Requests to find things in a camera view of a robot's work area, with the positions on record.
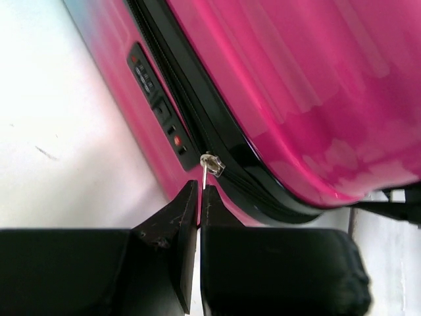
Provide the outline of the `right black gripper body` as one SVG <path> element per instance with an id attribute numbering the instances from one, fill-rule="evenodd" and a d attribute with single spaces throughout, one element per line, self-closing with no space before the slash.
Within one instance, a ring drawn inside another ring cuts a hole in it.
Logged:
<path id="1" fill-rule="evenodd" d="M 403 187 L 384 189 L 382 192 L 391 194 L 395 190 L 404 191 L 405 202 L 390 200 L 361 201 L 357 203 L 357 209 L 420 226 L 420 184 L 409 184 Z"/>

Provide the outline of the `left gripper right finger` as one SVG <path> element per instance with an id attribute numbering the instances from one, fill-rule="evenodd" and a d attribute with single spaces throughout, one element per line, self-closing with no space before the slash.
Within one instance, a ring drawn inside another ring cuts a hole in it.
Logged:
<path id="1" fill-rule="evenodd" d="M 201 200 L 205 315 L 365 315 L 370 279 L 343 231 L 244 226 L 207 186 Z"/>

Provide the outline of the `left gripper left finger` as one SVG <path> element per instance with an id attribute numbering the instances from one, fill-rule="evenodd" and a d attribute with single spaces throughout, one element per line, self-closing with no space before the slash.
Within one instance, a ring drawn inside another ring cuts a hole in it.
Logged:
<path id="1" fill-rule="evenodd" d="M 197 202 L 190 180 L 134 228 L 3 229 L 1 314 L 188 314 Z"/>

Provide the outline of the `silver zipper pull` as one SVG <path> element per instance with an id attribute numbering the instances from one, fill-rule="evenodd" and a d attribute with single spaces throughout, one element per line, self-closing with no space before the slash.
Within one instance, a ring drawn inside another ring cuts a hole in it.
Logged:
<path id="1" fill-rule="evenodd" d="M 219 156 L 211 153 L 204 153 L 200 157 L 200 165 L 203 168 L 202 175 L 202 191 L 205 190 L 207 185 L 207 178 L 210 174 L 215 178 L 219 178 L 226 168 L 225 164 L 220 160 Z"/>

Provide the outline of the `pink hard-shell suitcase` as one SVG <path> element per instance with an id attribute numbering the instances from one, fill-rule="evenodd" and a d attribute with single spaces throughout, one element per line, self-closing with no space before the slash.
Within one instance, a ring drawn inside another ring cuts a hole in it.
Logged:
<path id="1" fill-rule="evenodd" d="M 208 175 L 244 224 L 420 184 L 419 1 L 67 1 L 164 194 Z"/>

